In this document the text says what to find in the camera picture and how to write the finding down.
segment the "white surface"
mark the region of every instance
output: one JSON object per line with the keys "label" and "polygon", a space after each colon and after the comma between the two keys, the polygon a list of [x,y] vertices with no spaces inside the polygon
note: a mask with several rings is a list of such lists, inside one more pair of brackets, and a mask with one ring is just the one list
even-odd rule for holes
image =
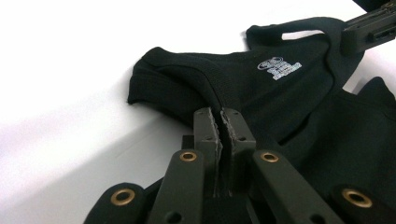
{"label": "white surface", "polygon": [[[126,104],[149,49],[244,51],[253,24],[363,13],[348,0],[1,2],[0,223],[82,223],[109,187],[163,176],[191,130]],[[395,44],[368,50],[345,89],[381,76],[396,93]]]}

